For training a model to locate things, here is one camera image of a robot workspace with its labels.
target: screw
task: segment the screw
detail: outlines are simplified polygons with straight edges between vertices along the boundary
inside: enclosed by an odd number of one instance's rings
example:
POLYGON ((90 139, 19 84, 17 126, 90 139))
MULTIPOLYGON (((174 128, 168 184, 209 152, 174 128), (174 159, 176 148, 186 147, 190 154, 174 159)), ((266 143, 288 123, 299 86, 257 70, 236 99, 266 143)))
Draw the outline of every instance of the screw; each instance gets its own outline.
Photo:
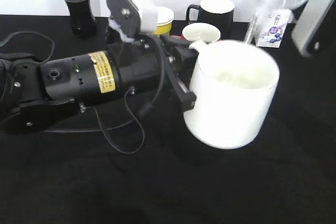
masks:
POLYGON ((316 42, 315 45, 314 45, 314 50, 318 51, 319 49, 320 49, 320 43, 316 42))
POLYGON ((126 8, 121 9, 121 15, 122 16, 128 17, 130 14, 131 14, 131 12, 130 12, 129 9, 126 9, 126 8))
POLYGON ((173 56, 169 56, 169 63, 170 64, 173 64, 174 63, 174 61, 175 61, 175 59, 174 59, 174 57, 173 56))

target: black table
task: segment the black table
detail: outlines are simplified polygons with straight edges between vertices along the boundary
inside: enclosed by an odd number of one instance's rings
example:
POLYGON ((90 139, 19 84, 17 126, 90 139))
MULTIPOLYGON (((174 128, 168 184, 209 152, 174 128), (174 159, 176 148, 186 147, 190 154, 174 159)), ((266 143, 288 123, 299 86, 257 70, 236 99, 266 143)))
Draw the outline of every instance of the black table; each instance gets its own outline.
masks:
MULTIPOLYGON (((106 25, 98 18, 98 35, 80 40, 68 17, 0 16, 0 38, 39 31, 55 40, 55 59, 103 49, 106 25)), ((175 22, 173 33, 183 26, 175 22)), ((234 24, 232 37, 242 40, 246 26, 234 24)), ((0 223, 336 223, 336 59, 299 56, 292 28, 281 48, 267 49, 281 77, 251 144, 232 151, 202 144, 166 97, 144 120, 146 143, 134 155, 117 153, 101 133, 2 134, 0 223)), ((0 51, 42 58, 48 47, 21 36, 0 51)), ((100 111, 109 125, 128 119, 121 102, 100 111)), ((58 126, 97 123, 88 111, 58 126)), ((114 134, 139 137, 136 129, 114 134)))

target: white mug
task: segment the white mug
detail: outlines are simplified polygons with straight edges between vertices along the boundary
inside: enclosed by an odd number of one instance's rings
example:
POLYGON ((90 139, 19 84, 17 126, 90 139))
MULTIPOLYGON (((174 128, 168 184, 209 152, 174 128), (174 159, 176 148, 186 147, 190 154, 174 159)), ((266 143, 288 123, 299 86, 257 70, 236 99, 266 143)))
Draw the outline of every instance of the white mug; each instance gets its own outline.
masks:
POLYGON ((193 23, 184 27, 182 39, 189 41, 204 41, 213 43, 221 38, 221 31, 213 25, 207 23, 193 23))
POLYGON ((197 41, 190 90, 196 96, 184 121, 203 143, 221 149, 247 145, 258 135, 273 99, 279 68, 265 51, 240 41, 197 41))

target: soy sauce bottle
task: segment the soy sauce bottle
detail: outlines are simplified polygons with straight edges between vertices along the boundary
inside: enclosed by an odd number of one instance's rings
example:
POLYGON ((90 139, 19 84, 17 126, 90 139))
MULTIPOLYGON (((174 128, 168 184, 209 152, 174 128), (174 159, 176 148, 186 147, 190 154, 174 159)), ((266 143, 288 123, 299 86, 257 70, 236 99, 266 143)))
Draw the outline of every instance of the soy sauce bottle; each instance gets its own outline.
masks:
POLYGON ((97 23, 90 6, 90 0, 65 0, 71 17, 73 33, 80 38, 96 34, 97 23))

